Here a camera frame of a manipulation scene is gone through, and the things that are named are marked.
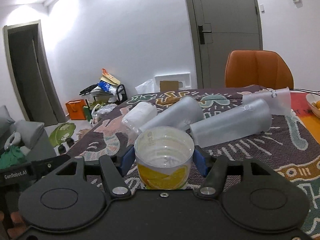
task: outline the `door handle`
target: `door handle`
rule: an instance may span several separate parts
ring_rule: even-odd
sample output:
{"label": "door handle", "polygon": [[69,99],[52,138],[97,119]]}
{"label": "door handle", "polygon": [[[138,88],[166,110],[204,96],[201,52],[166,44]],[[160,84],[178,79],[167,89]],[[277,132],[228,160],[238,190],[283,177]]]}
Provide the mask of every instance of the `door handle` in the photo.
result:
{"label": "door handle", "polygon": [[212,33],[212,31],[204,31],[202,25],[198,26],[198,31],[199,31],[200,44],[205,44],[204,33]]}

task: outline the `orange tablecloth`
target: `orange tablecloth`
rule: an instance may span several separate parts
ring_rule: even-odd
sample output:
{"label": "orange tablecloth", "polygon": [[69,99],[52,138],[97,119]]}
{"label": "orange tablecloth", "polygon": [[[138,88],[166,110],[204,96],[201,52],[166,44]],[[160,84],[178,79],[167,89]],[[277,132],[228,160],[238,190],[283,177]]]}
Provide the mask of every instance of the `orange tablecloth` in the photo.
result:
{"label": "orange tablecloth", "polygon": [[306,95],[307,93],[291,93],[291,108],[316,141],[320,143],[320,118],[311,111]]}

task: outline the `white plastic cup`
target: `white plastic cup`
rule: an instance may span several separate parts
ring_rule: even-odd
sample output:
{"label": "white plastic cup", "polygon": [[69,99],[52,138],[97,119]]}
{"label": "white plastic cup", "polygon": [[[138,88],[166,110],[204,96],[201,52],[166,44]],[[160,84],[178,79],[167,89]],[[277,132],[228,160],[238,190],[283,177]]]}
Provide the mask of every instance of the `white plastic cup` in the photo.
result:
{"label": "white plastic cup", "polygon": [[254,100],[263,99],[267,102],[271,114],[290,115],[291,114],[291,96],[290,89],[263,90],[252,94],[243,95],[242,104],[246,105]]}
{"label": "white plastic cup", "polygon": [[134,143],[141,182],[148,189],[185,188],[194,149],[192,138],[176,128],[144,131]]}
{"label": "white plastic cup", "polygon": [[271,124],[268,104],[257,99],[193,123],[190,130],[195,145],[203,148],[268,131]]}
{"label": "white plastic cup", "polygon": [[140,134],[140,127],[156,117],[157,107],[150,102],[139,102],[129,113],[122,118],[122,124]]}
{"label": "white plastic cup", "polygon": [[170,126],[185,131],[189,129],[190,124],[203,120],[203,118],[203,111],[199,103],[190,96],[184,96],[177,103],[141,126],[140,130],[144,132],[154,127]]}

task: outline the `doorway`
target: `doorway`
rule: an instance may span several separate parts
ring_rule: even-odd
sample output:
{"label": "doorway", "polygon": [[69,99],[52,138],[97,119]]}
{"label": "doorway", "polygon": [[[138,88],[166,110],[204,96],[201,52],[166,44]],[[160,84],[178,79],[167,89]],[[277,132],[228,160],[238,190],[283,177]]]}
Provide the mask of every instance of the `doorway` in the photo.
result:
{"label": "doorway", "polygon": [[257,0],[186,0],[198,88],[225,87],[228,55],[262,49]]}
{"label": "doorway", "polygon": [[10,78],[26,120],[45,126],[65,122],[44,50],[41,22],[4,26]]}

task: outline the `green cloth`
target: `green cloth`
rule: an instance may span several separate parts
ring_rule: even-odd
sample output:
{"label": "green cloth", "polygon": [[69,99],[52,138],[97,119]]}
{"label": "green cloth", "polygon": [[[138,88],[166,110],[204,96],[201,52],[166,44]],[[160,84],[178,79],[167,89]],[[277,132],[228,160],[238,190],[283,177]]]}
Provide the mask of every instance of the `green cloth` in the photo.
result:
{"label": "green cloth", "polygon": [[19,165],[25,163],[26,157],[20,151],[20,148],[17,146],[12,145],[10,150],[6,150],[0,156],[0,170],[8,168],[10,166]]}

